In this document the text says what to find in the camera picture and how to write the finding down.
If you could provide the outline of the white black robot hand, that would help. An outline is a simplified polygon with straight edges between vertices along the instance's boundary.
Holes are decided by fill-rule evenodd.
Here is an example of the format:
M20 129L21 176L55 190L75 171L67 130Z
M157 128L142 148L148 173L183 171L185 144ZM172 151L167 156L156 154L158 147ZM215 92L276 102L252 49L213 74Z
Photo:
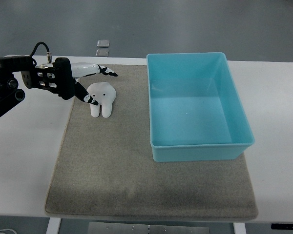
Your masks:
M99 106L99 102L78 81L81 77L103 74L117 77L118 74L106 66L95 63L71 63L68 58L57 58L54 62L35 67L27 78L32 88L48 90L67 100L77 97L80 101L92 106Z

